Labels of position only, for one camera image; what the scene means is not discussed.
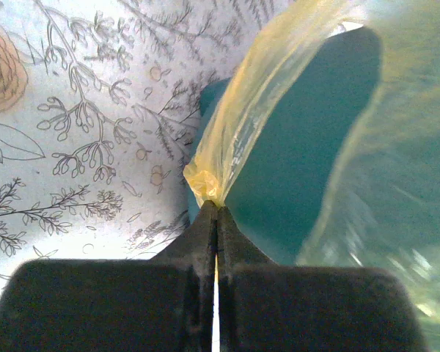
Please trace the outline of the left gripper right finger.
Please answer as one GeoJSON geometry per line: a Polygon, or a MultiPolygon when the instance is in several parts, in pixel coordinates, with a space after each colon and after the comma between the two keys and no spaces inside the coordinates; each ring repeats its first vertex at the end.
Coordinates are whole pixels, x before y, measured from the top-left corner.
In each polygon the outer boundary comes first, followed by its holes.
{"type": "Polygon", "coordinates": [[[378,268],[283,266],[217,218],[222,351],[426,351],[403,285],[378,268]]]}

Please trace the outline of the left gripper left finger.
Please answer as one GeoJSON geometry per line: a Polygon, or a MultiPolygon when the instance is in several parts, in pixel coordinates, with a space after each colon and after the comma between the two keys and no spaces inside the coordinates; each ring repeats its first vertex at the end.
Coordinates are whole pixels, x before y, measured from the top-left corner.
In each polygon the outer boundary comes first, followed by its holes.
{"type": "Polygon", "coordinates": [[[210,351],[218,209],[149,260],[35,260],[0,298],[0,351],[210,351]]]}

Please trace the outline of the yellow translucent trash bag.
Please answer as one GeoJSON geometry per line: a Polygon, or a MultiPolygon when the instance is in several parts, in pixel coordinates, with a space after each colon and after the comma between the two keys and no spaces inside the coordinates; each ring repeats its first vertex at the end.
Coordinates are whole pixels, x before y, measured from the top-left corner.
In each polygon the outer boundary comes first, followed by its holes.
{"type": "Polygon", "coordinates": [[[346,21],[376,38],[377,77],[331,154],[298,267],[377,267],[408,291],[440,351],[440,1],[300,1],[256,37],[184,176],[224,205],[265,124],[346,21]]]}

